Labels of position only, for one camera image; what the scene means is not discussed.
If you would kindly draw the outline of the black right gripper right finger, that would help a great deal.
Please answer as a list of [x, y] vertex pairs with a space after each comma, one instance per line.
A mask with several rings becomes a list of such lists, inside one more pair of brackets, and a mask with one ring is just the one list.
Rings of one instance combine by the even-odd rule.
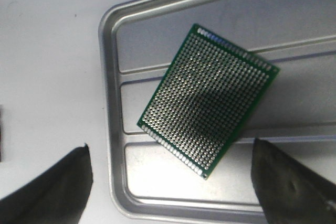
[[255, 139], [251, 181], [268, 223], [335, 223], [335, 184]]

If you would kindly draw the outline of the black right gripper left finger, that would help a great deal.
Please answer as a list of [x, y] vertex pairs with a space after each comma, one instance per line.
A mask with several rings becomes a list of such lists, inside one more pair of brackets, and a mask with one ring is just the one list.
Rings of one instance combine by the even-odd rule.
[[1, 223], [79, 223], [93, 184], [88, 145], [1, 199]]

